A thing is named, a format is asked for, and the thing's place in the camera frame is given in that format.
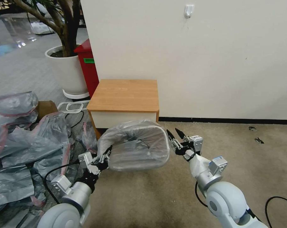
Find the gray plastic bag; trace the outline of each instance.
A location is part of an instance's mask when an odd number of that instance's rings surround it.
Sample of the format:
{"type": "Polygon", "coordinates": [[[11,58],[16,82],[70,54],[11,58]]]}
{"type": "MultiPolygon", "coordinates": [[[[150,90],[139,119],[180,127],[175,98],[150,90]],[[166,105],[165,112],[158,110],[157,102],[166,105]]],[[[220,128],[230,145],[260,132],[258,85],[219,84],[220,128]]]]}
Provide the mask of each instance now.
{"type": "Polygon", "coordinates": [[[92,154],[97,153],[97,138],[91,122],[83,122],[80,135],[77,137],[77,139],[86,148],[86,151],[89,151],[92,154]]]}
{"type": "Polygon", "coordinates": [[[43,214],[40,210],[22,210],[2,228],[36,228],[43,214]]]}
{"type": "MultiPolygon", "coordinates": [[[[43,178],[45,175],[59,166],[66,165],[69,162],[70,148],[62,148],[52,155],[45,157],[34,163],[34,170],[38,172],[43,178]]],[[[52,181],[59,174],[64,175],[66,172],[66,167],[62,169],[55,170],[47,176],[48,181],[52,181]]]]}
{"type": "Polygon", "coordinates": [[[28,198],[9,203],[9,206],[36,206],[42,208],[46,203],[45,187],[43,185],[42,177],[39,174],[32,173],[32,180],[34,184],[35,194],[28,198]]]}
{"type": "Polygon", "coordinates": [[[27,116],[38,105],[38,97],[32,92],[0,96],[0,115],[6,117],[27,116]]]}
{"type": "Polygon", "coordinates": [[[16,126],[28,128],[37,120],[38,112],[36,110],[22,117],[5,117],[0,115],[0,126],[8,126],[9,132],[12,132],[16,126]]]}
{"type": "MultiPolygon", "coordinates": [[[[33,131],[16,128],[14,132],[19,142],[28,147],[2,158],[3,167],[27,164],[47,157],[59,149],[70,148],[70,129],[66,125],[64,115],[59,112],[44,116],[33,131]]],[[[68,154],[69,157],[69,151],[64,151],[64,154],[68,154]]]]}
{"type": "Polygon", "coordinates": [[[16,128],[8,134],[6,126],[0,127],[0,158],[30,147],[31,143],[24,133],[29,134],[29,131],[24,132],[24,130],[16,128]]]}
{"type": "Polygon", "coordinates": [[[34,185],[26,166],[0,170],[0,205],[34,195],[34,185]]]}
{"type": "Polygon", "coordinates": [[[150,120],[129,121],[108,129],[98,140],[98,157],[111,145],[109,168],[117,171],[161,167],[170,154],[166,131],[150,120]]]}
{"type": "Polygon", "coordinates": [[[28,145],[28,147],[21,151],[14,152],[9,156],[3,157],[2,166],[4,168],[37,161],[54,153],[62,147],[61,144],[56,144],[47,138],[35,136],[31,134],[30,131],[23,130],[21,128],[16,128],[15,131],[18,131],[20,143],[28,145]]]}

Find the red trash bin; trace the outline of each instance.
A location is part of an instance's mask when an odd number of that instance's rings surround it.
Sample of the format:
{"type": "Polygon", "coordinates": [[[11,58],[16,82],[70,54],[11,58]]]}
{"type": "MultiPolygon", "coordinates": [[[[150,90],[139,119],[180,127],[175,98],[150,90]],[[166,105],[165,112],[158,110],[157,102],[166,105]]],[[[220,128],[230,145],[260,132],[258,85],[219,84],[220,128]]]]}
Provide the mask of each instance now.
{"type": "Polygon", "coordinates": [[[92,97],[97,88],[97,85],[99,84],[99,79],[92,49],[90,47],[90,40],[87,39],[84,41],[84,43],[78,46],[74,52],[78,54],[87,89],[89,91],[90,97],[92,97]]]}

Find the white planter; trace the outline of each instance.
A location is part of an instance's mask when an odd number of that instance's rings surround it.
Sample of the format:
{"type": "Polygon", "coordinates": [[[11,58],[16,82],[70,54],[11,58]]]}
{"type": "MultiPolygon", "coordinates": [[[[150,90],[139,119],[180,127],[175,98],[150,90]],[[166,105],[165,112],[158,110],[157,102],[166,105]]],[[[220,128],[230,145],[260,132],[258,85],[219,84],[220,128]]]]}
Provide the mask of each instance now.
{"type": "Polygon", "coordinates": [[[56,58],[50,55],[62,50],[62,46],[53,47],[45,52],[52,65],[57,81],[67,98],[81,99],[89,96],[78,56],[56,58]]]}

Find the white wall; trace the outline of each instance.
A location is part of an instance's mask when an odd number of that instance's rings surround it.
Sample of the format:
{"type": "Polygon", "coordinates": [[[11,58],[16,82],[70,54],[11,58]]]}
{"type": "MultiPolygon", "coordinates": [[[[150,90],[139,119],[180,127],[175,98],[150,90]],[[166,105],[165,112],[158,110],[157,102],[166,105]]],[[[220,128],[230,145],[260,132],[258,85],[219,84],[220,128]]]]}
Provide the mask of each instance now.
{"type": "Polygon", "coordinates": [[[99,78],[157,79],[161,117],[287,119],[287,0],[81,3],[99,78]]]}

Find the soil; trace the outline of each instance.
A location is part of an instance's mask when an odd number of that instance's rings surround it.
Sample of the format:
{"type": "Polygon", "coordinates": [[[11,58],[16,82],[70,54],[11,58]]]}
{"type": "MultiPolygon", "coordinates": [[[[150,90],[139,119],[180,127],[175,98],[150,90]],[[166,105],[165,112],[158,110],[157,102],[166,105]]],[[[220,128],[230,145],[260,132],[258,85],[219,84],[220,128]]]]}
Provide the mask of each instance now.
{"type": "Polygon", "coordinates": [[[55,58],[62,58],[63,57],[63,51],[57,51],[51,54],[51,57],[55,57],[55,58]]]}

